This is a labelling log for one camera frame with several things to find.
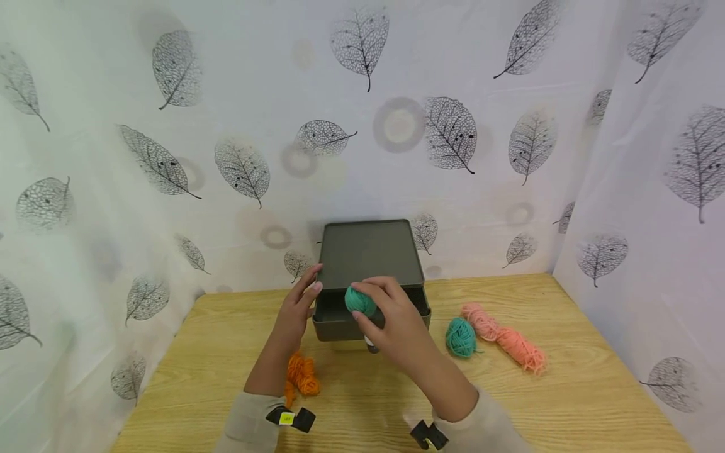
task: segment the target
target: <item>person's left hand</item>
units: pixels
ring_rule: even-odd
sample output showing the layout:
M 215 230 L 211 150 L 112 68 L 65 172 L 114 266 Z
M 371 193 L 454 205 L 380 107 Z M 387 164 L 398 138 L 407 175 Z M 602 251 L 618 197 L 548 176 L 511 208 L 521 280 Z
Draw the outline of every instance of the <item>person's left hand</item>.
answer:
M 272 328 L 268 342 L 273 342 L 276 347 L 280 347 L 282 352 L 288 356 L 291 356 L 299 349 L 302 335 L 305 334 L 305 328 L 307 328 L 307 319 L 314 312 L 314 309 L 311 309 L 310 306 L 322 291 L 322 283 L 315 282 L 320 269 L 322 269 L 321 263 L 307 269 L 297 285 L 284 298 L 282 307 L 280 307 L 277 314 L 277 320 L 274 328 Z

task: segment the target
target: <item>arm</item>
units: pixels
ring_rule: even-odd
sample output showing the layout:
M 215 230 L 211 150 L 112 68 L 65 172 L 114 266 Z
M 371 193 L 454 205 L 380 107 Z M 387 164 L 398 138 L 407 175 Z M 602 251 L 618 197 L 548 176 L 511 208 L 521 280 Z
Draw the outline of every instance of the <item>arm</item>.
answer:
M 449 441 L 446 453 L 531 451 L 501 406 L 438 350 L 418 310 L 393 278 L 369 278 L 352 286 L 370 296 L 385 315 L 380 329 L 353 312 L 360 330 L 431 402 L 436 426 Z
M 287 364 L 299 349 L 311 316 L 310 306 L 322 289 L 321 283 L 307 288 L 322 265 L 312 266 L 282 302 L 272 333 L 252 368 L 244 391 L 234 400 L 215 453 L 274 453 L 279 427 L 267 414 L 285 404 Z

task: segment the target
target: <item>yellow label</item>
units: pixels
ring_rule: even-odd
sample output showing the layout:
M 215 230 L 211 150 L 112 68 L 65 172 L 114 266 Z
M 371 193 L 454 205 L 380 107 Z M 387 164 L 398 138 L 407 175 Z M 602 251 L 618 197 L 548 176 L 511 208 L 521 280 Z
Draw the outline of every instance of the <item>yellow label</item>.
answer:
M 280 425 L 291 425 L 294 422 L 294 414 L 292 412 L 282 412 L 279 416 Z

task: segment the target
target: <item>box lid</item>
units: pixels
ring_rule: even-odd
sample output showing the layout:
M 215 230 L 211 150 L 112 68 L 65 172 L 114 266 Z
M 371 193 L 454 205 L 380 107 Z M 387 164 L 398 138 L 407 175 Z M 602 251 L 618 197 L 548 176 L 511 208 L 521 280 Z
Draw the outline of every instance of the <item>box lid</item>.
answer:
M 410 223 L 405 220 L 325 225 L 318 274 L 323 291 L 377 275 L 397 278 L 401 286 L 422 286 L 423 270 Z

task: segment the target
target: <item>hand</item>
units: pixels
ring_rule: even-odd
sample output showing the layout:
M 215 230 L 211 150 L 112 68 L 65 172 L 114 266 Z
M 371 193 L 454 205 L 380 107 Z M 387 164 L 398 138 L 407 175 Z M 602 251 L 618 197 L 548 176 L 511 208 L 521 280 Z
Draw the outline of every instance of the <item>hand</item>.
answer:
M 441 356 L 418 309 L 393 277 L 368 278 L 352 287 L 372 298 L 385 315 L 385 328 L 380 329 L 363 313 L 353 312 L 360 330 L 383 355 L 417 381 L 431 361 Z
M 312 316 L 314 311 L 310 306 L 322 291 L 322 283 L 315 282 L 320 269 L 322 269 L 321 264 L 307 269 L 297 285 L 284 298 L 268 339 L 268 344 L 274 344 L 276 348 L 280 348 L 288 358 L 299 349 L 302 335 L 305 334 L 305 328 L 307 328 L 307 319 Z

